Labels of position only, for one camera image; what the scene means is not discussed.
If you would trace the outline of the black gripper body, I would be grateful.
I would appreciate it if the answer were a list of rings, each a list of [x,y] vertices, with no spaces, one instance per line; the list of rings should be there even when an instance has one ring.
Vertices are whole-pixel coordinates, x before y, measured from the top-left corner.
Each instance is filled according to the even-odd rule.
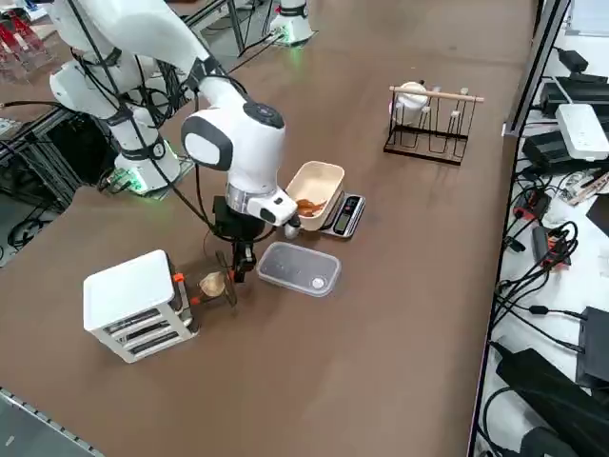
[[[216,235],[230,242],[256,244],[274,233],[274,227],[271,227],[267,233],[263,233],[265,228],[263,220],[231,209],[222,195],[213,198],[212,211],[215,217]]]

